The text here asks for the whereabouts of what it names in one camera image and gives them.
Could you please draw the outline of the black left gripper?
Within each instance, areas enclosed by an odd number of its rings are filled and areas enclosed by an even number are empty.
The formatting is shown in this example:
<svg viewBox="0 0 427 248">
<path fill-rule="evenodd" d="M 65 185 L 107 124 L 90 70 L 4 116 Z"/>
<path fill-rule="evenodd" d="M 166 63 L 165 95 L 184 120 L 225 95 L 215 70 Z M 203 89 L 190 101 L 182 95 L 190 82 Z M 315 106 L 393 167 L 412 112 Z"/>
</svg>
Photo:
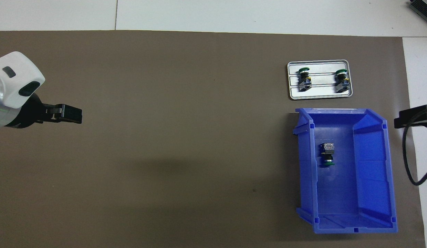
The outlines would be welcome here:
<svg viewBox="0 0 427 248">
<path fill-rule="evenodd" d="M 66 104 L 43 105 L 39 96 L 32 94 L 6 127 L 21 129 L 42 122 L 81 124 L 82 119 L 81 109 Z"/>
</svg>

